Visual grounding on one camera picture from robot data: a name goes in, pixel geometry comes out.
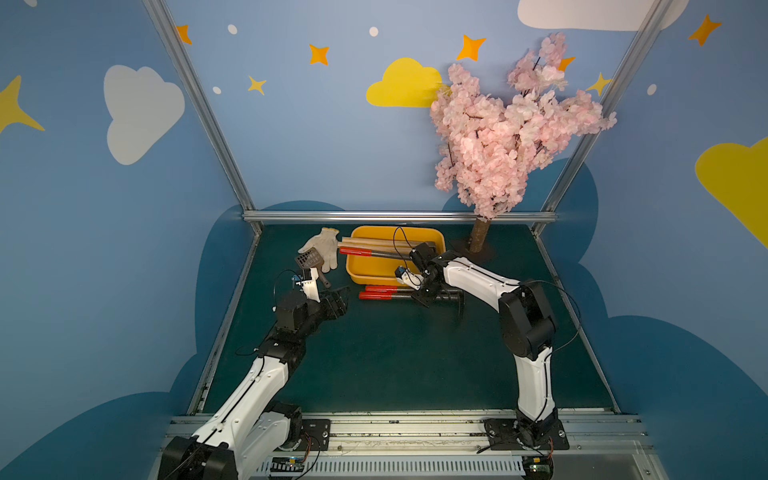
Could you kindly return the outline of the wooden handle hoe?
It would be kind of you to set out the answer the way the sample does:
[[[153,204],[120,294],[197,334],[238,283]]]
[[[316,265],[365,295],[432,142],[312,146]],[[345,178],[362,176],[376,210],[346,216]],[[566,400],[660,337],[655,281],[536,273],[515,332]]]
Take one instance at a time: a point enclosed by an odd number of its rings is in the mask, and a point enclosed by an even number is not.
[[[406,254],[412,250],[412,247],[405,243],[359,243],[359,242],[341,242],[338,244],[340,248],[354,248],[363,250],[372,250],[380,252],[392,252]]]
[[[400,243],[400,244],[405,243],[405,244],[407,244],[407,245],[409,245],[409,246],[411,246],[413,248],[413,247],[415,247],[415,246],[417,246],[417,245],[419,245],[421,243],[424,243],[425,241],[421,240],[421,241],[415,241],[415,242],[408,242],[406,240],[397,240],[397,239],[393,240],[393,239],[377,239],[377,238],[362,238],[362,237],[343,237],[341,242],[359,242],[359,243],[384,243],[384,242],[386,242],[386,243],[392,243],[392,244],[395,244],[395,243]],[[426,241],[425,243],[428,246],[431,246],[431,247],[438,247],[438,244],[435,243],[435,242],[432,242],[432,241]]]

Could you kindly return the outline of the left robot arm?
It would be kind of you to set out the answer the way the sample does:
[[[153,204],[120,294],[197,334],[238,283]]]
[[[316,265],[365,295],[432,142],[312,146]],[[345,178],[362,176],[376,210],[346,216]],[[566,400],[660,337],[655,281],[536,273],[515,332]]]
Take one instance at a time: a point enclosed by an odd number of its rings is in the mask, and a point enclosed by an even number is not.
[[[189,437],[164,448],[159,479],[249,479],[277,450],[299,454],[303,475],[311,453],[328,449],[330,422],[303,419],[298,405],[275,399],[306,353],[306,340],[325,321],[346,314],[349,289],[307,295],[294,289],[275,307],[276,322],[238,387]]]

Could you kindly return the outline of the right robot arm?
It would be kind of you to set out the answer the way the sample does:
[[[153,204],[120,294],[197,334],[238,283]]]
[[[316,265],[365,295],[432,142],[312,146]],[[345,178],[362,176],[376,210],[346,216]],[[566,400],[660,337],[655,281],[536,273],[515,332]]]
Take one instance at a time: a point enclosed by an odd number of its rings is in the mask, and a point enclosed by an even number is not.
[[[559,435],[553,398],[551,360],[557,323],[540,281],[520,281],[482,268],[452,251],[439,255],[426,243],[410,251],[412,272],[395,270],[396,279],[413,290],[411,297],[427,306],[450,288],[468,293],[499,315],[501,336],[515,360],[518,379],[517,438],[537,447]]]

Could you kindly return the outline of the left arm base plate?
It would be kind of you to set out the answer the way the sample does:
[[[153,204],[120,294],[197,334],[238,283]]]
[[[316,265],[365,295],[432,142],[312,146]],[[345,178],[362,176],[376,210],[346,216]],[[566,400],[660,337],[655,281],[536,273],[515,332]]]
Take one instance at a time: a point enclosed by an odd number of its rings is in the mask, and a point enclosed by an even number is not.
[[[327,451],[330,443],[331,421],[328,419],[290,419],[287,438],[276,452]]]

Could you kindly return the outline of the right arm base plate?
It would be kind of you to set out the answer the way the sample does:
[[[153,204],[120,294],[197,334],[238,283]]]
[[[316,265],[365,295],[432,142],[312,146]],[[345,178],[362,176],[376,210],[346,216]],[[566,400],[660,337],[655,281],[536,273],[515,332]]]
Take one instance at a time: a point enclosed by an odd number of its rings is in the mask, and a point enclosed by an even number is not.
[[[494,451],[569,450],[570,443],[563,423],[556,412],[543,420],[533,422],[522,418],[489,418],[483,427]]]

